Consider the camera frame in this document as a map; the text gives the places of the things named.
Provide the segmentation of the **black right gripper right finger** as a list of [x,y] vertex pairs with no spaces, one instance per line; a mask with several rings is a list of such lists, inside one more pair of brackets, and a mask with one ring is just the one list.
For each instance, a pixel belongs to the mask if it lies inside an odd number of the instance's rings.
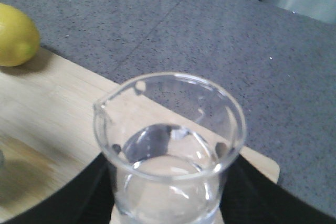
[[241,155],[228,171],[220,211],[224,223],[335,223],[269,180]]

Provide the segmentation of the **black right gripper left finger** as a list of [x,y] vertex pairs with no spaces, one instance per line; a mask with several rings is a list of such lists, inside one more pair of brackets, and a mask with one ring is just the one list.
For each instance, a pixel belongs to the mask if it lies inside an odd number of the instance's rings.
[[108,161],[99,154],[56,193],[4,223],[109,223],[113,205]]

